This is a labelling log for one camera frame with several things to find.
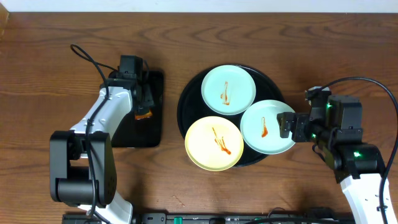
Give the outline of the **orange sponge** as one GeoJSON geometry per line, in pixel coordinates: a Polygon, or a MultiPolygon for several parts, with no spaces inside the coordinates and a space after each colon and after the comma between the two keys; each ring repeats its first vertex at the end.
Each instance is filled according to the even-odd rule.
{"type": "Polygon", "coordinates": [[[151,118],[153,115],[151,109],[149,109],[147,112],[135,112],[134,113],[134,119],[135,120],[141,120],[141,119],[146,119],[146,118],[151,118]]]}

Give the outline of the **light green plate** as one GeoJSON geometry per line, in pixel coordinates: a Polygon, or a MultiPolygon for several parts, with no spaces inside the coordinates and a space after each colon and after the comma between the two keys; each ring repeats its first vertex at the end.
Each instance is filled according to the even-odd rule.
{"type": "Polygon", "coordinates": [[[262,100],[252,104],[243,114],[240,131],[244,142],[262,154],[280,154],[294,146],[292,133],[280,136],[277,115],[295,112],[289,105],[277,100],[262,100]]]}
{"type": "Polygon", "coordinates": [[[201,84],[205,104],[214,112],[236,115],[246,111],[256,97],[254,79],[236,65],[221,65],[211,69],[201,84]]]}

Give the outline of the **yellow plate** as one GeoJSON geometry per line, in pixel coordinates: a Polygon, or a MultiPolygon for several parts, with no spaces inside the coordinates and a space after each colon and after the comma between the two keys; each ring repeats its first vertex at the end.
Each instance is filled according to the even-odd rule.
{"type": "Polygon", "coordinates": [[[189,127],[185,135],[185,149],[198,167],[218,172],[237,164],[244,151],[244,140],[231,121],[219,116],[207,116],[189,127]]]}

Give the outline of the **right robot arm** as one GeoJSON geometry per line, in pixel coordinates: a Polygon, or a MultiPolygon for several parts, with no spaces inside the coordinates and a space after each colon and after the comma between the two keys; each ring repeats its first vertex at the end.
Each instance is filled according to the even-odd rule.
{"type": "Polygon", "coordinates": [[[333,170],[356,223],[397,223],[380,150],[362,140],[361,104],[327,103],[315,113],[279,113],[280,136],[313,143],[313,151],[333,170]]]}

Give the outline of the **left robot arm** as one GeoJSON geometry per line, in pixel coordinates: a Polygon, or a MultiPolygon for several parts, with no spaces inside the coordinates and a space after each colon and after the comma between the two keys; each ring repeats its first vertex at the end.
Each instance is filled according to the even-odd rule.
{"type": "Polygon", "coordinates": [[[50,195],[56,202],[86,210],[102,222],[131,223],[133,206],[116,190],[112,138],[127,114],[144,115],[153,106],[147,80],[117,73],[100,87],[85,117],[50,138],[50,195]]]}

